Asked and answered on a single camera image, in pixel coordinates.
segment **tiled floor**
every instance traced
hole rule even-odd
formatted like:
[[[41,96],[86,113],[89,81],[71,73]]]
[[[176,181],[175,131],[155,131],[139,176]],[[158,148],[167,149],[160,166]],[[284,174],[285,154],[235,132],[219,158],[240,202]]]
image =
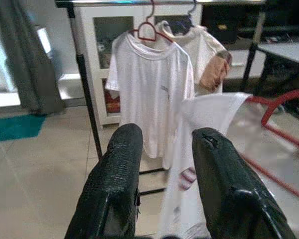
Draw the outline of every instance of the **tiled floor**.
[[[242,108],[241,116],[247,113]],[[275,122],[288,127],[286,115],[274,118]],[[251,156],[258,156],[257,147],[249,148],[244,134],[253,135],[252,126],[237,125],[229,130],[230,139],[237,148],[246,149]],[[117,126],[104,127],[99,131],[103,151]],[[235,137],[242,130],[242,137]],[[279,154],[280,162],[261,158],[267,167],[278,165],[282,177],[288,169],[297,170],[299,165],[286,164],[287,151]],[[98,162],[86,107],[68,108],[63,115],[48,117],[40,135],[35,138],[0,143],[0,239],[61,239],[75,210],[87,174]],[[159,168],[161,161],[143,155],[141,171]],[[288,178],[299,186],[299,177]],[[140,190],[147,191],[166,185],[164,172],[142,175]],[[268,183],[284,207],[288,218],[299,215],[299,201],[286,194],[273,183]],[[136,234],[152,235],[157,232],[158,216],[163,193],[142,196]],[[293,221],[299,227],[299,216]]]

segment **red hanger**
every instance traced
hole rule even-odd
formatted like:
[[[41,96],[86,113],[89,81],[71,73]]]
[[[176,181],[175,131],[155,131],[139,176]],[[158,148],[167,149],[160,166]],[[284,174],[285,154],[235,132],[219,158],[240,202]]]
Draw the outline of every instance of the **red hanger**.
[[[151,24],[151,23],[149,22],[149,18],[152,17],[152,16],[154,15],[154,11],[155,11],[154,0],[150,0],[150,1],[151,1],[151,5],[152,5],[152,9],[151,9],[151,13],[150,13],[150,15],[146,17],[146,21],[142,22],[142,23],[139,25],[138,29],[133,29],[133,30],[131,30],[130,32],[137,32],[137,33],[138,33],[138,39],[140,39],[140,40],[145,40],[145,41],[156,41],[156,40],[157,40],[157,35],[160,35],[160,36],[164,37],[165,39],[167,39],[168,41],[170,41],[170,42],[174,42],[174,41],[173,41],[172,39],[170,39],[168,36],[166,36],[166,35],[164,35],[164,34],[162,34],[162,33],[160,33],[160,32],[157,32],[156,29],[155,29],[155,27],[154,27],[154,25]],[[154,32],[154,38],[147,38],[147,37],[141,37],[141,36],[140,36],[140,29],[141,29],[141,27],[142,27],[143,25],[149,25],[149,26],[153,29],[153,32]]]

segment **white floor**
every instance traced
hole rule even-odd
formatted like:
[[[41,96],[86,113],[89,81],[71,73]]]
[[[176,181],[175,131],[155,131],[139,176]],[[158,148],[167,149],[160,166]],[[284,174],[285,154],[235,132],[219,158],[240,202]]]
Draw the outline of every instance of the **white floor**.
[[[103,151],[116,128],[100,131]],[[86,162],[87,173],[98,162],[86,107],[47,118],[38,137],[1,142],[0,239],[64,238],[85,183]],[[160,165],[160,160],[143,156],[141,171]],[[140,190],[164,187],[165,182],[164,172],[142,175]],[[299,202],[281,195],[279,203],[292,206],[287,206],[288,218],[293,211],[299,214]],[[162,197],[163,193],[141,197],[136,235],[157,232]]]

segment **clothing rack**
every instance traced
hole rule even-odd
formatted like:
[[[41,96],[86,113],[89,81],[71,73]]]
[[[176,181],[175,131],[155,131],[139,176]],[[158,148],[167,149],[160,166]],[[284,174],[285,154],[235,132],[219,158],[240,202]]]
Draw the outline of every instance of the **clothing rack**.
[[[156,5],[179,5],[179,4],[192,4],[192,0],[155,0]],[[197,0],[197,4],[201,5],[265,5],[266,0]],[[95,147],[98,158],[101,159],[102,149],[99,139],[99,133],[97,129],[95,113],[93,109],[93,103],[91,98],[91,92],[88,84],[87,71],[85,65],[85,58],[79,41],[79,24],[75,18],[75,8],[78,7],[89,7],[89,6],[132,6],[132,5],[151,5],[150,0],[55,0],[55,4],[59,8],[66,8],[68,17],[70,19],[71,31],[74,41],[74,48],[76,52],[76,61],[81,75],[81,81],[84,90],[84,96],[86,105],[88,108],[90,123],[92,127],[93,137],[95,141]],[[253,42],[256,44],[260,40],[262,33],[263,23],[265,20],[265,10],[262,7],[258,17],[258,23],[254,34]],[[148,170],[140,172],[140,175],[162,172],[163,168]],[[141,192],[141,196],[159,193],[164,191],[164,188]]]

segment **t-shirt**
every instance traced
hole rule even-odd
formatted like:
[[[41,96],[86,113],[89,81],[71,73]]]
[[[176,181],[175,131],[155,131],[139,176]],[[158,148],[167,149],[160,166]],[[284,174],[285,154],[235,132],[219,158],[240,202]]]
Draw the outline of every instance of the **t-shirt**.
[[[199,196],[192,153],[192,132],[211,127],[226,135],[233,117],[248,94],[225,93],[199,96],[183,101],[177,133],[165,156],[170,175],[165,192],[158,238],[175,235],[182,239],[209,237]]]
[[[120,91],[120,125],[137,124],[146,154],[163,157],[180,103],[194,97],[192,65],[175,42],[155,50],[125,32],[113,42],[106,89]]]
[[[185,35],[173,35],[167,21],[159,22],[156,26],[158,32],[168,36],[177,42],[189,55],[194,71],[195,93],[196,95],[206,95],[209,93],[221,93],[223,90],[222,81],[228,73],[232,57],[225,47],[203,26],[191,27]],[[170,42],[165,38],[158,38],[155,42],[146,42],[146,45],[154,49],[165,49]],[[203,73],[207,66],[212,71],[207,71],[208,75]]]

